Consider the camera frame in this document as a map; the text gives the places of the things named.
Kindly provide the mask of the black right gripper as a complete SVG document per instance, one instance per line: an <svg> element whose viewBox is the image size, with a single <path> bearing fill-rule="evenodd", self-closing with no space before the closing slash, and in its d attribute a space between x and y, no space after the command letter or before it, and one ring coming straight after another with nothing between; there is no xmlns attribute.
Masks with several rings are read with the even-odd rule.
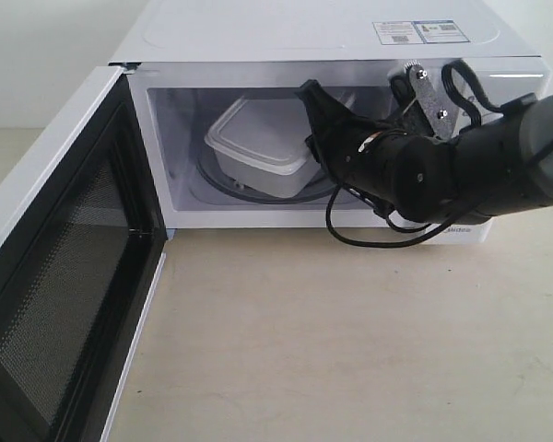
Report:
<svg viewBox="0 0 553 442"><path fill-rule="evenodd" d="M304 143L328 178L386 201L409 221L439 224L451 214L453 145L361 117L315 79L295 94L312 131Z"/></svg>

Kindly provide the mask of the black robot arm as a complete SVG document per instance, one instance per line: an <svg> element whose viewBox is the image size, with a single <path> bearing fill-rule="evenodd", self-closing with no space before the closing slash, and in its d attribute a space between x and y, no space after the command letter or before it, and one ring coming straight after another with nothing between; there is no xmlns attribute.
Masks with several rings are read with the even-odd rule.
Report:
<svg viewBox="0 0 553 442"><path fill-rule="evenodd" d="M373 120L333 98L316 80L297 96L307 142L333 182L379 217L439 224L463 211L462 224L553 205L553 95L513 103L508 114L441 140L396 117Z"/></svg>

